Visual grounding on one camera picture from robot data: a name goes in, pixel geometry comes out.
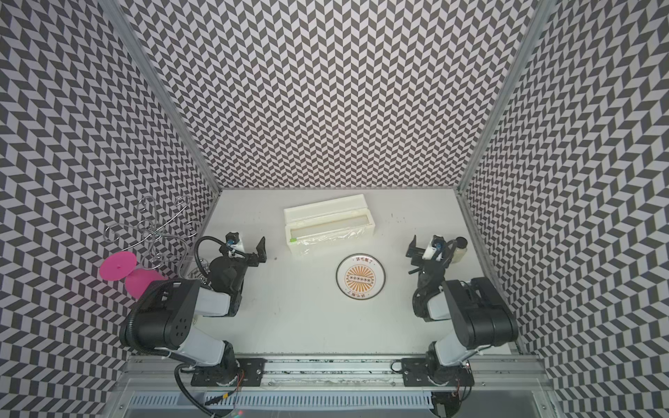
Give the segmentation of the clear plastic wrap sheet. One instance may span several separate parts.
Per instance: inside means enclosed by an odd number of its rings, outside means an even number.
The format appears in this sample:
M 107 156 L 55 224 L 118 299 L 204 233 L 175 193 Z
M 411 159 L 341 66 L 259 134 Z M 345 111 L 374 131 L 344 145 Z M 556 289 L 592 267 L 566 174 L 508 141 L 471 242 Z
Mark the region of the clear plastic wrap sheet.
M 290 239 L 287 243 L 292 254 L 313 254 L 326 249 L 348 245 L 356 240 L 367 239 L 375 233 L 374 228 L 352 228 L 321 233 L 306 238 Z

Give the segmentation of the white plastic wrap dispenser box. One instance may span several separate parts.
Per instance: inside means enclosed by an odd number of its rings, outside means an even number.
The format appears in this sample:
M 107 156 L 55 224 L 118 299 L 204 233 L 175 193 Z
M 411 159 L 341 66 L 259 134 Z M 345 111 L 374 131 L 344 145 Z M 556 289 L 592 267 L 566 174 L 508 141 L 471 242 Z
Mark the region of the white plastic wrap dispenser box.
M 321 233 L 352 228 L 374 228 L 374 221 L 363 194 L 324 200 L 283 210 L 286 243 Z

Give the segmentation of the round patterned ceramic plate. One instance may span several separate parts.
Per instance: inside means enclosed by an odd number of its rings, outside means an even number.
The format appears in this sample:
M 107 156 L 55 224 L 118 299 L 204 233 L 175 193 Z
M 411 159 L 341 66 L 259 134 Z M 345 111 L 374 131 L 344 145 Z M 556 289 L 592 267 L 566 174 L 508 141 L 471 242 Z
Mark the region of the round patterned ceramic plate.
M 368 301 L 381 293 L 386 284 L 385 269 L 369 254 L 351 254 L 336 268 L 336 284 L 348 298 Z

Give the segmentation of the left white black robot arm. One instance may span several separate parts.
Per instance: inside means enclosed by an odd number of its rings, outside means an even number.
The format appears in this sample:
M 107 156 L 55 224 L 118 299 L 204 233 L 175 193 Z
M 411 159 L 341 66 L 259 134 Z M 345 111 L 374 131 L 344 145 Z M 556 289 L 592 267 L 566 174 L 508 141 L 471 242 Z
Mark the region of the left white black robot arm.
M 193 256 L 202 279 L 149 285 L 121 326 L 122 345 L 185 364 L 194 387 L 260 386 L 265 359 L 238 359 L 231 342 L 210 336 L 194 321 L 237 315 L 247 270 L 268 260 L 266 239 L 248 253 L 236 232 L 223 240 L 202 236 L 194 244 Z

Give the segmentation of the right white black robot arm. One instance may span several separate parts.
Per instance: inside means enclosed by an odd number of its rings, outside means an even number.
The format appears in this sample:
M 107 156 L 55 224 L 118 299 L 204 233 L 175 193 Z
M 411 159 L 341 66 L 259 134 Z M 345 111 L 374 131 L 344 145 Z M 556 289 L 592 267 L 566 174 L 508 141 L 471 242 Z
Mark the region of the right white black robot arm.
M 469 242 L 463 237 L 446 240 L 435 235 L 430 245 L 418 247 L 414 237 L 406 257 L 417 276 L 411 303 L 414 315 L 425 322 L 449 322 L 452 331 L 430 343 L 424 359 L 412 367 L 402 362 L 410 382 L 428 385 L 467 385 L 468 360 L 480 352 L 514 342 L 519 336 L 517 319 L 498 289 L 486 277 L 448 280 L 447 269 L 460 261 Z

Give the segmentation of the small jar with black lid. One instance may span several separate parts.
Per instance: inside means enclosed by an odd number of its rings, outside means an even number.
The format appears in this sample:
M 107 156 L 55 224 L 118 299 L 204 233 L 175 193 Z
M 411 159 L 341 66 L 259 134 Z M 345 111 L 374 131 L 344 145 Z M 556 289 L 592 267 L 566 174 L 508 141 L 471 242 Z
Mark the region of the small jar with black lid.
M 457 237 L 455 239 L 455 242 L 456 246 L 451 259 L 452 264 L 456 264 L 463 259 L 463 257 L 467 253 L 467 248 L 469 245 L 469 242 L 467 239 L 465 239 L 465 237 Z

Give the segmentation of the lower magenta disc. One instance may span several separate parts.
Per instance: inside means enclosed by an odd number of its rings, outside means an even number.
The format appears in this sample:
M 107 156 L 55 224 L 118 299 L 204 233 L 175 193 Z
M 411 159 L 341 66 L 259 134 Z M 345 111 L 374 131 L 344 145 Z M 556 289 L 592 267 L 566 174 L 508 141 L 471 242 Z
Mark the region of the lower magenta disc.
M 136 269 L 125 278 L 125 290 L 138 300 L 153 282 L 163 280 L 166 278 L 156 270 Z

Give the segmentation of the magenta disc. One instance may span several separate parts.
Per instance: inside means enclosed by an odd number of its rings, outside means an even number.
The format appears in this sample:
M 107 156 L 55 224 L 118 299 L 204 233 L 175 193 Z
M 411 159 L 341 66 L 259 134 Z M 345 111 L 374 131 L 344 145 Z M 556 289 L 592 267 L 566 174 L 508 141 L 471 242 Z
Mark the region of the magenta disc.
M 119 281 L 128 277 L 138 264 L 133 252 L 123 251 L 109 256 L 99 268 L 99 277 L 106 281 Z
M 125 278 L 125 290 L 138 300 L 153 282 L 163 280 L 166 278 L 156 270 L 136 269 Z

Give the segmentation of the upper magenta disc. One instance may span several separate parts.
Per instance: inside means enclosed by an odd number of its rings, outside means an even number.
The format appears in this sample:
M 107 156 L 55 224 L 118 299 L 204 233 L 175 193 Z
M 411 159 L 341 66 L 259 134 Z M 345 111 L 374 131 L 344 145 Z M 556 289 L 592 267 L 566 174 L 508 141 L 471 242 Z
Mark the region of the upper magenta disc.
M 99 277 L 106 281 L 119 281 L 128 277 L 138 264 L 133 252 L 123 251 L 109 256 L 99 268 Z

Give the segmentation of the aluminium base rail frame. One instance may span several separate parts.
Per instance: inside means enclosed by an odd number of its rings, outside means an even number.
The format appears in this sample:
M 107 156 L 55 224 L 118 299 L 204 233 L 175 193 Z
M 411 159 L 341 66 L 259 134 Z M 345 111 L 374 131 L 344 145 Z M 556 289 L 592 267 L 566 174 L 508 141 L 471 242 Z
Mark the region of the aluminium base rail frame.
M 534 355 L 471 357 L 460 377 L 433 385 L 420 355 L 240 355 L 244 383 L 189 387 L 198 402 L 232 391 L 210 409 L 228 417 L 446 416 L 447 395 L 466 395 L 458 417 L 561 417 L 543 362 Z

